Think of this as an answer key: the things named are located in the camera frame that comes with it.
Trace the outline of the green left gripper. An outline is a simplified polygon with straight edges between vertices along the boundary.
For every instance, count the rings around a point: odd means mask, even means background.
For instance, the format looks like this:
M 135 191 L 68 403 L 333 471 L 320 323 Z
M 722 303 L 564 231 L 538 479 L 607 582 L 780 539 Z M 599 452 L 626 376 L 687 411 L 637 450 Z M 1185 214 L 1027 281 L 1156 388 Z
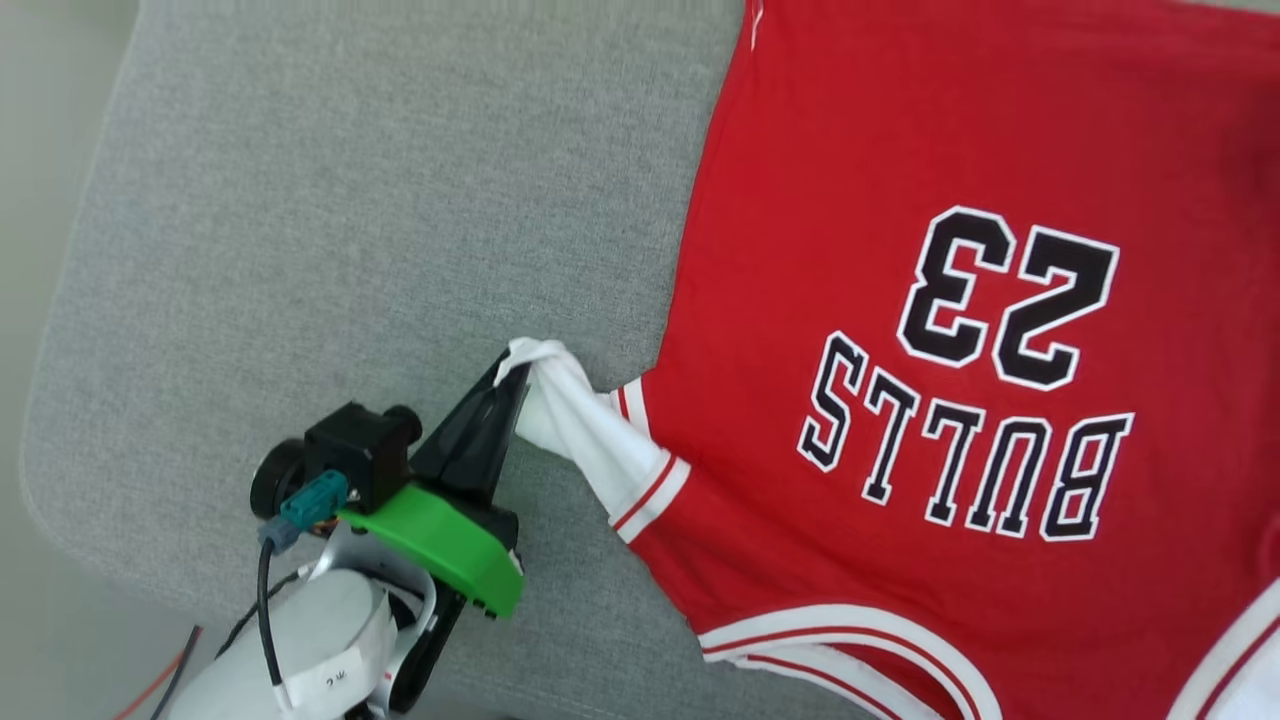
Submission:
M 524 406 L 526 370 L 499 379 L 503 351 L 410 459 L 401 441 L 356 448 L 289 438 L 260 462 L 250 507 L 260 536 L 276 553 L 298 538 L 330 539 L 342 528 L 362 530 L 443 582 L 493 618 L 513 614 L 524 593 L 517 553 L 494 532 L 495 509 L 471 509 L 439 483 L 479 506 L 493 503 Z

